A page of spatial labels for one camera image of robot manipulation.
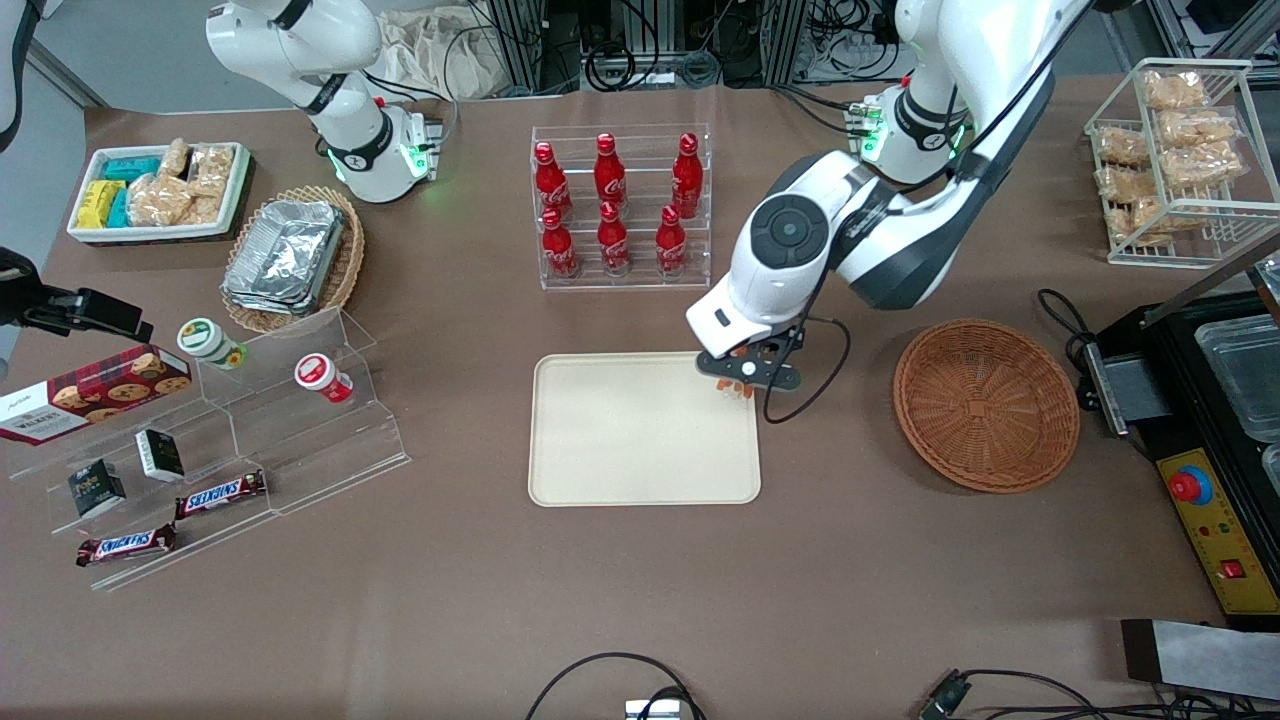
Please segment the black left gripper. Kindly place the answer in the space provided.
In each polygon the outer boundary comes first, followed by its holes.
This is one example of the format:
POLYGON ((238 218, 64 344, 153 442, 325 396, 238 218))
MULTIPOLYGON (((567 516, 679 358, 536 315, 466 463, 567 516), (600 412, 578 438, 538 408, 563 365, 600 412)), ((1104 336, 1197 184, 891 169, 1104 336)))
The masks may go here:
POLYGON ((736 348, 736 359, 754 368, 785 366, 788 355, 804 346, 805 333, 803 328, 787 328, 777 334, 748 342, 736 348))

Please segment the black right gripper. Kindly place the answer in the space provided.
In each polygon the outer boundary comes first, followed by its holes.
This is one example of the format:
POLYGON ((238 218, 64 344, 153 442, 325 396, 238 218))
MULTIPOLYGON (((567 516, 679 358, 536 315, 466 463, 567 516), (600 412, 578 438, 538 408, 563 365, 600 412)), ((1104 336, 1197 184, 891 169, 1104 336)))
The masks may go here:
POLYGON ((1 324, 29 325, 29 313, 46 304, 36 265, 22 254, 1 249, 1 324))

